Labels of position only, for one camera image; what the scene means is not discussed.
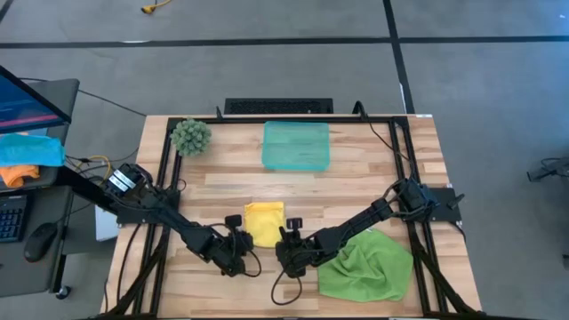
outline green plant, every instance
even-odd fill
[[[197,156],[207,149],[212,131],[201,121],[188,118],[178,124],[170,134],[172,143],[181,156]]]

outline monitor screen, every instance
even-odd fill
[[[32,95],[38,96],[36,92],[8,77],[0,75],[0,132],[19,132],[65,123],[51,103],[45,99],[40,101],[41,97],[34,98]]]

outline black keyboard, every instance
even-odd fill
[[[0,243],[19,242],[27,222],[28,196],[0,196]]]
[[[226,115],[331,114],[332,99],[225,99]]]

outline computer mouse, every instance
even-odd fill
[[[57,223],[47,222],[37,227],[26,241],[24,259],[27,262],[40,261],[52,245],[55,235],[57,235]]]

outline wooden tabletop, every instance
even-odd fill
[[[137,163],[155,178],[167,121],[168,116],[148,116],[140,141]],[[409,123],[422,182],[431,187],[446,186],[449,180],[433,118],[409,116]],[[188,183],[181,192],[180,212],[202,224],[223,222],[227,215],[243,213],[244,205],[251,202],[284,201],[286,217],[302,217],[301,233],[307,236],[351,218],[397,180],[392,151],[373,135],[368,124],[330,124],[331,164],[326,172],[266,170],[260,160],[263,124],[209,126],[212,142],[208,151],[195,158],[184,158],[180,170],[180,178]],[[390,141],[386,124],[374,124],[373,128]],[[404,148],[403,139],[399,141]],[[166,181],[170,181],[173,159],[172,154]],[[431,226],[441,271],[472,308],[480,309],[461,234],[448,223],[434,222]],[[409,250],[406,226],[401,220],[386,220],[375,227]],[[110,308],[116,304],[118,273],[133,229],[134,226],[123,227],[116,242],[108,275]],[[121,294],[138,275],[145,236],[146,227],[142,226],[126,261]],[[308,268],[302,278],[301,297],[288,306],[274,305],[270,290],[281,266],[274,250],[256,248],[255,252],[263,268],[259,277],[221,276],[213,263],[203,263],[186,249],[180,236],[172,233],[158,316],[421,316],[414,273],[402,300],[357,303],[320,295],[317,271]],[[251,255],[244,260],[254,272],[257,264]],[[431,308],[436,309],[432,280],[426,269],[425,275]],[[151,275],[142,310],[149,308],[153,279]],[[298,290],[296,280],[284,276],[276,287],[276,299],[289,300]]]

